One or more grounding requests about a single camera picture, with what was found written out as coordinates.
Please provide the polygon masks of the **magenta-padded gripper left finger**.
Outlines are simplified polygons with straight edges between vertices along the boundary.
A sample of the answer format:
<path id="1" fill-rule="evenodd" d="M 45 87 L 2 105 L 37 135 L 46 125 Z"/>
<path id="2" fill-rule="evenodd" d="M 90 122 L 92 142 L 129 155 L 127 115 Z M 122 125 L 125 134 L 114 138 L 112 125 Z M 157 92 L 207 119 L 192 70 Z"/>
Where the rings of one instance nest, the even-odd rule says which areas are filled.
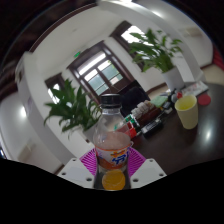
<path id="1" fill-rule="evenodd" d="M 84 188 L 94 187 L 97 175 L 97 158 L 92 149 L 80 158 L 72 158 L 58 176 Z"/>

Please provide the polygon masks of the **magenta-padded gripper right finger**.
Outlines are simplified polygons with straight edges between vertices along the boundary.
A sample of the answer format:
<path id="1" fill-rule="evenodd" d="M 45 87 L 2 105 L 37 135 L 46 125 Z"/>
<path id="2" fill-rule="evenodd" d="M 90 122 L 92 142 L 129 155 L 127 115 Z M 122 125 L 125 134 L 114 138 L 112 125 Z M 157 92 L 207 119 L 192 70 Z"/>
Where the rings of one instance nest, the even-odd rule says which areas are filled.
<path id="1" fill-rule="evenodd" d="M 166 176 L 159 164 L 153 159 L 146 159 L 134 148 L 129 150 L 128 176 L 132 189 L 143 187 Z"/>

